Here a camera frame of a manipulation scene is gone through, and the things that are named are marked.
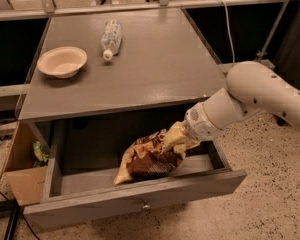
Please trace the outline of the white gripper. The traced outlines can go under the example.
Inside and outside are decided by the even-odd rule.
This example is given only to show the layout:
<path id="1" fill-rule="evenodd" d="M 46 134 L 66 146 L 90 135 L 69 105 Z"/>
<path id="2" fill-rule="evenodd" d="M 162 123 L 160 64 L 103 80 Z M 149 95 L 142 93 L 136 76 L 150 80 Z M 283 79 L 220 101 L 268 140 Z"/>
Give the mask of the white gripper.
<path id="1" fill-rule="evenodd" d="M 179 144 L 178 153 L 183 158 L 186 157 L 187 150 L 199 146 L 200 142 L 211 141 L 221 133 L 221 130 L 209 119 L 204 110 L 203 102 L 199 102 L 188 109 L 184 120 L 185 123 L 180 121 L 175 122 L 167 131 L 163 140 L 166 146 Z M 197 141 L 186 141 L 187 135 Z"/>

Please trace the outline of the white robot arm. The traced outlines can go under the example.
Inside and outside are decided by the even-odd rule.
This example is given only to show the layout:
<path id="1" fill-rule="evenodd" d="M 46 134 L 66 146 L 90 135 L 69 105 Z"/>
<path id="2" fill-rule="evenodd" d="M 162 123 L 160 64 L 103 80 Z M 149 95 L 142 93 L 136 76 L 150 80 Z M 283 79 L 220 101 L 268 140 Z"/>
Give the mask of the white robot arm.
<path id="1" fill-rule="evenodd" d="M 262 110 L 300 131 L 300 90 L 259 62 L 240 62 L 228 71 L 224 88 L 188 109 L 167 131 L 163 145 L 183 154 Z"/>

